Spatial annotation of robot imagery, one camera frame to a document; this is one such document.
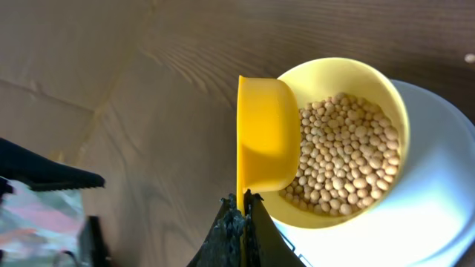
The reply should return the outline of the yellow plastic bowl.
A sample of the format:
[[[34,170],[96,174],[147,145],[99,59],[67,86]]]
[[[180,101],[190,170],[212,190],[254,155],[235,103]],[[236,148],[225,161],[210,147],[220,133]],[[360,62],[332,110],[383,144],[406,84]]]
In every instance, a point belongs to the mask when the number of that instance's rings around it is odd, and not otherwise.
[[[331,57],[300,64],[278,79],[290,87],[300,108],[337,93],[348,93],[379,105],[399,132],[398,153],[401,165],[395,182],[401,179],[410,151],[410,120],[401,94],[385,75],[363,62]],[[354,214],[333,217],[302,211],[280,197],[276,191],[265,192],[261,196],[264,207],[275,222],[301,229],[332,228],[345,224],[369,213],[382,201],[377,200],[369,208]]]

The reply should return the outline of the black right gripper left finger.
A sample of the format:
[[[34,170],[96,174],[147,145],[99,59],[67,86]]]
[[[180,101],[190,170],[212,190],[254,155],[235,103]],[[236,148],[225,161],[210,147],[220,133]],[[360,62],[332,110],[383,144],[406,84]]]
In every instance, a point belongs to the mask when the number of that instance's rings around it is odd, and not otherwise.
[[[239,267],[241,264],[241,237],[246,220],[238,210],[234,194],[220,202],[220,210],[188,267]]]

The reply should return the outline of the yellow measuring scoop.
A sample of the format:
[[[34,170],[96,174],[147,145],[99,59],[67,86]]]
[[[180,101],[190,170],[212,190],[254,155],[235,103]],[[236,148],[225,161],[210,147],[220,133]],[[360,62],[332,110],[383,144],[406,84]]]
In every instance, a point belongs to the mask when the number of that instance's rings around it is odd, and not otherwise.
[[[292,90],[278,79],[240,76],[237,89],[237,209],[244,195],[279,191],[293,181],[301,134]]]

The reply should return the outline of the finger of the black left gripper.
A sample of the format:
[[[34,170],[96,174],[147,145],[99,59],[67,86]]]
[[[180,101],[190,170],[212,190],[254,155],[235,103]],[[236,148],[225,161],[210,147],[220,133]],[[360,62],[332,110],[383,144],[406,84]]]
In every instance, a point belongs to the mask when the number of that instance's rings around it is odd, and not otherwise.
[[[103,188],[99,174],[54,162],[1,138],[1,177],[27,185],[31,191]]]

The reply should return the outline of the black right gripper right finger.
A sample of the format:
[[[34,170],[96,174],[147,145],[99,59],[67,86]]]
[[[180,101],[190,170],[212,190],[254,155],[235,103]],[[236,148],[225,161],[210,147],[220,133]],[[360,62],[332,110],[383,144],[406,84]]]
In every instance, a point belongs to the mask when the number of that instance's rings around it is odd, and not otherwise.
[[[250,267],[304,267],[272,221],[260,194],[244,194],[246,232],[244,265]]]

